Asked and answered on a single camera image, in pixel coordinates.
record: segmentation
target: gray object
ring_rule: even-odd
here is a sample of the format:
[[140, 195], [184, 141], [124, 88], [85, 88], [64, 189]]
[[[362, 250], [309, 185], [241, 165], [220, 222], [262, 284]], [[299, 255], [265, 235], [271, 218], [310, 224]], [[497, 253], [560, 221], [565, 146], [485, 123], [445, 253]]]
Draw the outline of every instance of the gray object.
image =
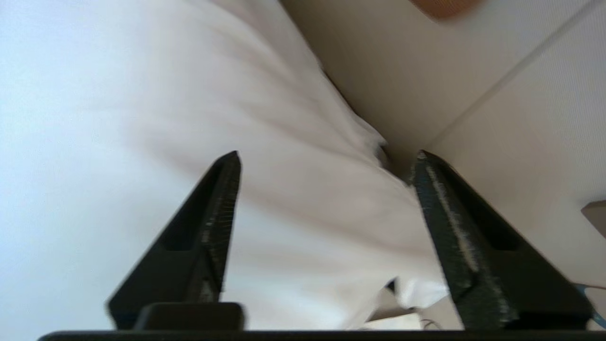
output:
[[606, 200], [589, 203], [581, 212], [593, 227], [606, 238]]

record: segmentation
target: beige wall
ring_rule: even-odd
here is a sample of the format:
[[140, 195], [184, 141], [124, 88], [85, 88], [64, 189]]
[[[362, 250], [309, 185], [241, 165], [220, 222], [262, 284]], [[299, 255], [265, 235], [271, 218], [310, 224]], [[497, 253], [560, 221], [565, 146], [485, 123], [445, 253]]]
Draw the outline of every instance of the beige wall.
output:
[[408, 1], [285, 0], [402, 169], [448, 160], [565, 275], [606, 285], [606, 4], [488, 0], [435, 23]]

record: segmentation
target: black plastic part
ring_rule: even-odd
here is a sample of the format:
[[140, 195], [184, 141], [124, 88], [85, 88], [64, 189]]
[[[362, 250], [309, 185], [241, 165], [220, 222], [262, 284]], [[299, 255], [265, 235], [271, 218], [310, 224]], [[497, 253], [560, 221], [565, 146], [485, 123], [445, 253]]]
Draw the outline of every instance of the black plastic part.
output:
[[211, 166], [108, 303], [117, 329], [131, 329], [153, 303], [218, 302], [240, 180], [229, 153]]
[[237, 304], [158, 303], [218, 299], [239, 172], [235, 152], [219, 159], [112, 298], [118, 328], [131, 328], [137, 320], [136, 330], [56, 332], [40, 341], [606, 340], [604, 332], [502, 330], [581, 329], [590, 305], [447, 163], [429, 153], [419, 154], [415, 185], [455, 305], [465, 327], [475, 330], [242, 332]]
[[606, 333], [586, 331], [247, 331], [237, 332], [57, 332], [40, 341], [235, 341], [235, 340], [323, 340], [323, 341], [597, 341]]
[[466, 329], [585, 329], [587, 298], [450, 165], [421, 151], [413, 181]]
[[139, 314], [135, 330], [242, 331], [244, 313], [237, 303], [155, 303]]

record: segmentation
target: white fabric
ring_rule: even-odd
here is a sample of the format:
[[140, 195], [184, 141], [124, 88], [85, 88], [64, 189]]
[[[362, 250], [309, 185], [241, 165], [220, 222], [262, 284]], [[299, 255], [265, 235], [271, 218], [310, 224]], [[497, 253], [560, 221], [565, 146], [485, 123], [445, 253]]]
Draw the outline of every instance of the white fabric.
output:
[[415, 197], [274, 2], [0, 2], [0, 339], [104, 302], [222, 154], [242, 158], [224, 301], [248, 329], [359, 326], [399, 277], [445, 295]]

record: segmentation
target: blue wire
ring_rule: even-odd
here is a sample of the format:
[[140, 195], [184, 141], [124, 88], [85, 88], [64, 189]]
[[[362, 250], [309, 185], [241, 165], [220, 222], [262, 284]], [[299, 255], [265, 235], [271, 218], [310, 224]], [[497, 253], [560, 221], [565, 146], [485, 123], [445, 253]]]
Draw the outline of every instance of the blue wire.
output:
[[[587, 297], [587, 294], [585, 293], [585, 290], [587, 288], [595, 288], [595, 289], [602, 289], [602, 288], [596, 288], [594, 286], [591, 285], [585, 285], [585, 284], [575, 284], [574, 285], [583, 296], [585, 296], [585, 298], [589, 299]], [[606, 329], [606, 320], [595, 310], [593, 309], [593, 317], [592, 319], [602, 328]]]

